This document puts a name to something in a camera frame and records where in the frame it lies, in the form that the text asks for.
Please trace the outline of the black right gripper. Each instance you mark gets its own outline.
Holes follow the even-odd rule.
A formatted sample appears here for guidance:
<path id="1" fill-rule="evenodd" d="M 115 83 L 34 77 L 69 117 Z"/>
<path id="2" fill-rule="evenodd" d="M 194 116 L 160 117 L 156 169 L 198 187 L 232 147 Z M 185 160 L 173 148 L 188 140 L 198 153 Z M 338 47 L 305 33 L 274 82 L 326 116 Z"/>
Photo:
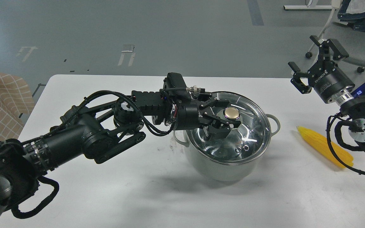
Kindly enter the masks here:
<path id="1" fill-rule="evenodd" d="M 355 87 L 335 62 L 348 58 L 349 53 L 336 39 L 318 40 L 316 35 L 311 35 L 310 40 L 318 47 L 317 60 L 308 72 L 302 72 L 295 62 L 288 62 L 293 71 L 290 82 L 301 94 L 308 94 L 313 89 L 323 102 L 333 103 L 333 95 L 351 92 Z M 308 79 L 308 85 L 301 78 Z"/>

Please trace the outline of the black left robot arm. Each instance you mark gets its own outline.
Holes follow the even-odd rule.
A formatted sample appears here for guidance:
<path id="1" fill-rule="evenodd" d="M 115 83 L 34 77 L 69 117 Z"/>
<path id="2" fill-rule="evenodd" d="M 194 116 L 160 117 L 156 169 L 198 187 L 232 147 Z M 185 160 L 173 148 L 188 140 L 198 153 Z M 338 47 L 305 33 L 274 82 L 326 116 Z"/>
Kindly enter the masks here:
<path id="1" fill-rule="evenodd" d="M 168 73 L 163 82 L 158 92 L 97 91 L 49 133 L 25 142 L 0 141 L 0 216 L 5 211 L 19 219 L 35 216 L 59 191 L 48 171 L 81 154 L 102 164 L 142 142 L 144 126 L 155 136 L 199 128 L 205 140 L 217 140 L 241 125 L 228 100 L 188 87 L 181 74 Z"/>

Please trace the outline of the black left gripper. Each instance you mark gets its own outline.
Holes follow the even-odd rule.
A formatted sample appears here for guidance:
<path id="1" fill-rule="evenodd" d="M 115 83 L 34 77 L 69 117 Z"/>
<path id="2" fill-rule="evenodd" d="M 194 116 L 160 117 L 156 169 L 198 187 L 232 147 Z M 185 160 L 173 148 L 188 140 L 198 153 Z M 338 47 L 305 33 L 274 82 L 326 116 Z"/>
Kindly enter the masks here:
<path id="1" fill-rule="evenodd" d="M 204 111 L 211 107 L 227 107 L 230 101 L 227 99 L 219 99 L 213 94 L 200 94 L 197 101 L 181 103 L 177 108 L 177 117 L 173 130 L 192 130 L 200 128 L 202 124 L 199 121 L 199 111 Z M 204 131 L 204 140 L 217 140 L 226 138 L 233 129 L 237 129 L 241 125 L 239 120 L 240 114 L 225 116 L 222 118 L 218 115 L 204 113 L 203 118 L 206 120 L 202 127 Z"/>

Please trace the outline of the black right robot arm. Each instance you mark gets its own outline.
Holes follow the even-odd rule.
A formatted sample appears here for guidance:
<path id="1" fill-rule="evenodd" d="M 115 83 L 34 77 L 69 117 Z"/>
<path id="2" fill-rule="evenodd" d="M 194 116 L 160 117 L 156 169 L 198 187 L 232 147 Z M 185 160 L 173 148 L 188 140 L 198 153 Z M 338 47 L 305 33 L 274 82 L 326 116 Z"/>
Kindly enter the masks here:
<path id="1" fill-rule="evenodd" d="M 319 40 L 311 35 L 310 40 L 318 47 L 317 61 L 306 72 L 302 72 L 295 62 L 288 62 L 292 69 L 291 83 L 302 94 L 313 89 L 326 104 L 335 102 L 339 113 L 330 116 L 326 124 L 327 143 L 330 152 L 346 168 L 365 175 L 365 171 L 355 169 L 343 162 L 333 149 L 330 129 L 335 118 L 340 119 L 334 133 L 339 146 L 351 151 L 365 152 L 365 83 L 355 89 L 355 84 L 339 68 L 337 60 L 347 58 L 349 54 L 336 39 Z"/>

